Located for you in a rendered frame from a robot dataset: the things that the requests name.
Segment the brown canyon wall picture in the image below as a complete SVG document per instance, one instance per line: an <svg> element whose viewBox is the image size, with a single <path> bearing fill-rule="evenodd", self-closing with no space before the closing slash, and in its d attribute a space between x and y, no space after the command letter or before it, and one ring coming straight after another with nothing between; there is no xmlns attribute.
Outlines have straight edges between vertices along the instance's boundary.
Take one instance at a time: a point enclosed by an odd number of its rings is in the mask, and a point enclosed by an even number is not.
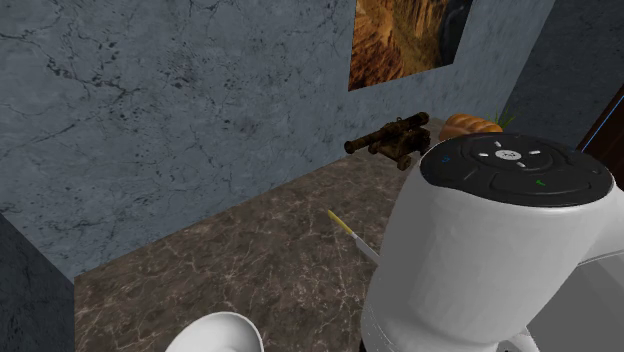
<svg viewBox="0 0 624 352"><path fill-rule="evenodd" d="M348 89L450 65L474 0L357 0Z"/></svg>

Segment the white bowl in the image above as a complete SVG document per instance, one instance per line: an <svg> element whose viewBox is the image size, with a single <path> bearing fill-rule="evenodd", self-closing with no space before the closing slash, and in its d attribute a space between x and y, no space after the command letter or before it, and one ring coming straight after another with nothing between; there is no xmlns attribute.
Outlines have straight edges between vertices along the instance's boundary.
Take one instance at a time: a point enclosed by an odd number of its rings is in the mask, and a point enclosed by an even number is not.
<svg viewBox="0 0 624 352"><path fill-rule="evenodd" d="M247 317L211 313L185 327L165 352L265 352L261 335Z"/></svg>

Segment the brown toy cannon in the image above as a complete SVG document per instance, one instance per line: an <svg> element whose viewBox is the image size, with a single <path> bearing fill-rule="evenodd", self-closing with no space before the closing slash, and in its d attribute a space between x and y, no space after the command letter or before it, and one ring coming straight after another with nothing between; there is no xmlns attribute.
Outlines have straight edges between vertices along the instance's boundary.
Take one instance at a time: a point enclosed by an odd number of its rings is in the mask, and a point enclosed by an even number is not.
<svg viewBox="0 0 624 352"><path fill-rule="evenodd" d="M370 154L380 153L393 160L399 170L405 171L411 165L412 153L418 152L423 156L430 148L430 132L424 128L428 122L429 115L425 112L406 119L397 117L376 132L346 141L344 149L353 154L366 147Z"/></svg>

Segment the yellow-handled knife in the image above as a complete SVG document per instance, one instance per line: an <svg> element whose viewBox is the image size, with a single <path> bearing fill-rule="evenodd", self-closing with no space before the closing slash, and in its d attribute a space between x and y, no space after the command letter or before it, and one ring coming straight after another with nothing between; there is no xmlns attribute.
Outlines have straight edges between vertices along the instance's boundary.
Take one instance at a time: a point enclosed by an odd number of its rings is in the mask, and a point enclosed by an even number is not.
<svg viewBox="0 0 624 352"><path fill-rule="evenodd" d="M376 265L379 264L380 256L360 236L358 236L347 224L345 224L334 212L327 211L331 220L339 225L354 241L356 247Z"/></svg>

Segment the green plant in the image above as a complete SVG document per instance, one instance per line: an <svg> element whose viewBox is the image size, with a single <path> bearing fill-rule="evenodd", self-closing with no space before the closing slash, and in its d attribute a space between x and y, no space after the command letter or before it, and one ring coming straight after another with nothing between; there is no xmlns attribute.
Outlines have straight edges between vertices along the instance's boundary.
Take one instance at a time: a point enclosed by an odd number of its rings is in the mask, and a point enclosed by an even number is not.
<svg viewBox="0 0 624 352"><path fill-rule="evenodd" d="M506 129L508 125L514 121L516 116L509 111L508 108L502 110L501 112L496 112L492 117L488 117L488 119L500 126L502 129Z"/></svg>

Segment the orange bread loaf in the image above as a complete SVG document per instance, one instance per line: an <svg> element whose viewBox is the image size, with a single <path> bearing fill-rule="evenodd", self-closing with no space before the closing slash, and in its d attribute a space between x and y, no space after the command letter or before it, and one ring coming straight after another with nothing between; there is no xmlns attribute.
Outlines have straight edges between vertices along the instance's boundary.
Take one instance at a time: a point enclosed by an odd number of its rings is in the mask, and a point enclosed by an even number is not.
<svg viewBox="0 0 624 352"><path fill-rule="evenodd" d="M470 114L454 114L450 116L441 128L439 140L445 141L458 136L473 133L502 132L498 124Z"/></svg>

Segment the dark brown door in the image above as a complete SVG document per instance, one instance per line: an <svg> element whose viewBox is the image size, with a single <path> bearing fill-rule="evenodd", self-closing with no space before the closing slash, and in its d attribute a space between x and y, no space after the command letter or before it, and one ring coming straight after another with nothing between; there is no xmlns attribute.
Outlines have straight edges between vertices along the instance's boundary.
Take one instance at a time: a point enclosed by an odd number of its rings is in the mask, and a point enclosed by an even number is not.
<svg viewBox="0 0 624 352"><path fill-rule="evenodd" d="M600 161L624 190L624 84L576 149Z"/></svg>

